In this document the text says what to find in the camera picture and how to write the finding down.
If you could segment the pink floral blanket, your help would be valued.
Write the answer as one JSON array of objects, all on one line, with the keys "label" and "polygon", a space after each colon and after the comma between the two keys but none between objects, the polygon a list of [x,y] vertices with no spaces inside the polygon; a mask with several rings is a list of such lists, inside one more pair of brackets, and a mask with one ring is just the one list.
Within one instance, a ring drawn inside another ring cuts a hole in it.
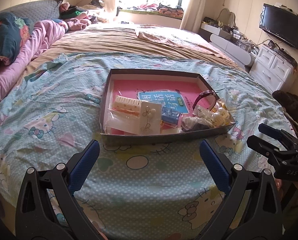
[{"label": "pink floral blanket", "polygon": [[140,39],[154,43],[187,48],[220,58],[226,57],[224,53],[211,45],[200,35],[190,31],[162,27],[154,24],[139,24],[135,26],[135,34]]}]

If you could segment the grey white dresser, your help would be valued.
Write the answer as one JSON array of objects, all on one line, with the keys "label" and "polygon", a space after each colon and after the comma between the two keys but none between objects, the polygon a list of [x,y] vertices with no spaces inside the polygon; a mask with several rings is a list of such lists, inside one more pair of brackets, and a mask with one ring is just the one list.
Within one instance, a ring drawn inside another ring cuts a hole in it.
[{"label": "grey white dresser", "polygon": [[232,42],[233,35],[221,28],[201,23],[199,35],[249,72],[255,57]]}]

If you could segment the vanity mirror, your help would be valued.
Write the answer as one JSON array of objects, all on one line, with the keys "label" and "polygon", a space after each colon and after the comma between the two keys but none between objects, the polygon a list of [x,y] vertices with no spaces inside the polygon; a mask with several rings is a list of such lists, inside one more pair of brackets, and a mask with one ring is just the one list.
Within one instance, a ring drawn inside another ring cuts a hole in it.
[{"label": "vanity mirror", "polygon": [[219,27],[223,27],[224,25],[226,25],[231,28],[233,28],[236,25],[235,20],[235,14],[227,8],[223,8],[220,11],[218,18],[216,19]]}]

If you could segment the dark cardboard box tray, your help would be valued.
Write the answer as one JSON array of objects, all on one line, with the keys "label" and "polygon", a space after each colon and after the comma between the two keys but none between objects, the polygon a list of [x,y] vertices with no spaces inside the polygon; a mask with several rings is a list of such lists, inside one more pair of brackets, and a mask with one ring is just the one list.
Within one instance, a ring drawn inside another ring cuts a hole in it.
[{"label": "dark cardboard box tray", "polygon": [[200,74],[113,69],[107,77],[100,128],[108,146],[206,138],[227,133],[234,124]]}]

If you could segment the cream hair claw clip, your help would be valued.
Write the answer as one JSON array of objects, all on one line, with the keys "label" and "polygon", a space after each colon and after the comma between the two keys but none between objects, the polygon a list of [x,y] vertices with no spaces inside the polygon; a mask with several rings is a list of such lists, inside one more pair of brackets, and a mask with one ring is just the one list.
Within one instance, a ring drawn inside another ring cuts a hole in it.
[{"label": "cream hair claw clip", "polygon": [[113,108],[117,110],[122,109],[126,111],[139,112],[141,110],[141,103],[141,100],[117,95],[113,102]]}]

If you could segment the white drawer cabinet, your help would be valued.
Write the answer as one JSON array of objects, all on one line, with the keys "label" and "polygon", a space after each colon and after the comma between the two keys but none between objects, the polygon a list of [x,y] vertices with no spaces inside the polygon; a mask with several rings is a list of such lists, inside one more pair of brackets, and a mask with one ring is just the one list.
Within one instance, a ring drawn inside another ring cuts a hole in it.
[{"label": "white drawer cabinet", "polygon": [[260,47],[249,74],[271,93],[276,90],[288,92],[297,78],[297,70],[265,45]]}]

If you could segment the clothes pile at bedhead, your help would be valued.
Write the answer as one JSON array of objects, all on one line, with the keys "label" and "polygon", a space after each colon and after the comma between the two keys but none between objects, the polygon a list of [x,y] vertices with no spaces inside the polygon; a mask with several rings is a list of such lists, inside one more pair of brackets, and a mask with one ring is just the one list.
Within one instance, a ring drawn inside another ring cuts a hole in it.
[{"label": "clothes pile at bedhead", "polygon": [[59,25],[64,26],[66,31],[80,31],[91,24],[109,22],[103,0],[92,0],[89,4],[81,7],[63,2],[59,6],[59,11]]}]

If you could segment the grey quilted headboard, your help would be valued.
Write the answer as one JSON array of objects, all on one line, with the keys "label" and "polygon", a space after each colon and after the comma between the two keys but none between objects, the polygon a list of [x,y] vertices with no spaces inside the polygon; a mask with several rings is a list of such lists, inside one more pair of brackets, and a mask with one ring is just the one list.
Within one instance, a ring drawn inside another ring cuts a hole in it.
[{"label": "grey quilted headboard", "polygon": [[29,18],[33,22],[60,18],[60,5],[63,0],[40,0],[18,4],[0,13],[10,12],[17,17]]}]

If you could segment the teal floral pillow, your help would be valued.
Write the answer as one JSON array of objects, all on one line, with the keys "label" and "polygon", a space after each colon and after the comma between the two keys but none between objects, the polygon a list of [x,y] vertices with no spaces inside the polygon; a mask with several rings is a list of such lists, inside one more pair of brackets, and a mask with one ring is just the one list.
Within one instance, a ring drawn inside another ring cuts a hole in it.
[{"label": "teal floral pillow", "polygon": [[0,61],[12,64],[33,32],[34,22],[11,12],[0,13]]}]

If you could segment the clothes pile on windowsill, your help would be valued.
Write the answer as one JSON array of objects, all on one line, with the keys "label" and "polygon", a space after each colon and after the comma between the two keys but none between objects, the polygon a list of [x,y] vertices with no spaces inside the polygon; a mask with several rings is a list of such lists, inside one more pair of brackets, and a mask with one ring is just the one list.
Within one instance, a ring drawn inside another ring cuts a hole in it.
[{"label": "clothes pile on windowsill", "polygon": [[184,10],[180,6],[175,8],[168,5],[163,5],[161,3],[145,3],[137,6],[121,8],[119,11],[130,12],[134,14],[150,14],[150,15],[163,15],[166,17],[182,19],[184,15]]}]

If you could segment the small blue box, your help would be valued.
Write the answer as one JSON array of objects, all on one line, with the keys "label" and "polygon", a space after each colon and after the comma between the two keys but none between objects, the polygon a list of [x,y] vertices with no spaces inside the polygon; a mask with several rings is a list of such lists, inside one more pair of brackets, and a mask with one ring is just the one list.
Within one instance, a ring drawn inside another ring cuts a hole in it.
[{"label": "small blue box", "polygon": [[182,118],[182,113],[171,108],[163,106],[161,109],[161,122],[163,125],[176,128]]}]

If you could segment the earring card white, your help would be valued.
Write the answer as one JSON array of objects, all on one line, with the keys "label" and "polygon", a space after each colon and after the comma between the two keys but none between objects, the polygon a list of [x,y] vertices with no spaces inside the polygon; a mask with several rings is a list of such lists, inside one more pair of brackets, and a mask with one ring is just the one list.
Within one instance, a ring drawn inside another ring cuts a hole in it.
[{"label": "earring card white", "polygon": [[139,122],[140,135],[160,134],[161,109],[160,103],[142,101]]}]

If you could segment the tan brown blanket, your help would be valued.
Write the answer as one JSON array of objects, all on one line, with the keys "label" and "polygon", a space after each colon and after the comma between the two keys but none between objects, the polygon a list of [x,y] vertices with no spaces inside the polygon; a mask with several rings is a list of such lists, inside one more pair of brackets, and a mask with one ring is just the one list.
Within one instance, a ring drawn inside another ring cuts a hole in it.
[{"label": "tan brown blanket", "polygon": [[47,51],[32,60],[21,77],[33,73],[41,64],[60,54],[71,53],[129,53],[146,56],[162,56],[173,59],[196,59],[238,69],[239,66],[227,55],[225,58],[187,48],[173,47],[143,40],[135,34],[138,24],[92,24],[81,31],[65,34]]}]

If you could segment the yellow item in plastic bag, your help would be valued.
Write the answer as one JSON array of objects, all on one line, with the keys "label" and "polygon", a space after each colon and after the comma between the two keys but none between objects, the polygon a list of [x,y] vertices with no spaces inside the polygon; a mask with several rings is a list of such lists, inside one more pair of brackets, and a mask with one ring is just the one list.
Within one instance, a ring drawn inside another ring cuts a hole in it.
[{"label": "yellow item in plastic bag", "polygon": [[216,127],[227,126],[235,123],[235,120],[232,117],[231,113],[227,109],[224,102],[222,102],[221,100],[217,100],[216,105],[211,110],[211,112],[211,120]]}]

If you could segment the dark jewelry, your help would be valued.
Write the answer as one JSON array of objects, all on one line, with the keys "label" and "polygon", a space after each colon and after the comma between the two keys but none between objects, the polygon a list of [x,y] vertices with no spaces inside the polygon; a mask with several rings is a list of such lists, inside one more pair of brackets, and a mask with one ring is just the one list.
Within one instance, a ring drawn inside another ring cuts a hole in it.
[{"label": "dark jewelry", "polygon": [[211,128],[214,128],[214,125],[206,118],[200,118],[197,116],[188,116],[182,118],[181,129],[184,132],[202,131]]}]

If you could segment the cream curtain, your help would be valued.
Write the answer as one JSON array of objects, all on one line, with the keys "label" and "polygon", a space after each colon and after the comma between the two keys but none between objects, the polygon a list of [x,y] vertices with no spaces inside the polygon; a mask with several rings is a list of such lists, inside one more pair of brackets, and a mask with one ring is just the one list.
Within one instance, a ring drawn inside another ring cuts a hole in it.
[{"label": "cream curtain", "polygon": [[180,29],[198,33],[201,26],[206,0],[184,0],[184,14]]}]

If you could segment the pink quilt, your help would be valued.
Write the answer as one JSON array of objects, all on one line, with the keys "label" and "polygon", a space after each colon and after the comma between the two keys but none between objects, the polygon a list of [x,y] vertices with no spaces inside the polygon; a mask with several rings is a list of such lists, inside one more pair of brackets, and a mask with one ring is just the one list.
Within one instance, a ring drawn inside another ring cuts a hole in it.
[{"label": "pink quilt", "polygon": [[42,20],[35,23],[30,38],[9,66],[0,67],[0,102],[19,80],[26,66],[68,31],[63,20]]}]

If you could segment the wall mounted television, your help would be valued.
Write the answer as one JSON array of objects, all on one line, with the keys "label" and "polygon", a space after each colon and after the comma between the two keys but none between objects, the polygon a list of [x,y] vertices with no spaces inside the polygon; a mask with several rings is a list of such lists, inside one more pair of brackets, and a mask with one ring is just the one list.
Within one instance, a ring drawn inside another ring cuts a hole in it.
[{"label": "wall mounted television", "polygon": [[292,48],[298,49],[298,15],[270,4],[263,4],[259,28]]}]

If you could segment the pink book blue label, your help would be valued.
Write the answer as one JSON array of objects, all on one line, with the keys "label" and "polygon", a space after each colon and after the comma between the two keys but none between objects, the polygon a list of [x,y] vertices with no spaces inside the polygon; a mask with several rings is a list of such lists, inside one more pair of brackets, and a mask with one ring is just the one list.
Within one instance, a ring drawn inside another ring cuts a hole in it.
[{"label": "pink book blue label", "polygon": [[[182,118],[193,116],[193,103],[199,93],[205,88],[197,82],[185,81],[156,81],[156,80],[115,80],[113,82],[112,96],[105,122],[105,132],[114,135],[140,135],[140,111],[117,110],[113,102],[117,95],[138,99],[151,103],[160,103],[161,106],[171,108],[182,113]],[[160,123],[160,134],[181,132],[181,122],[178,127],[172,128]]]}]

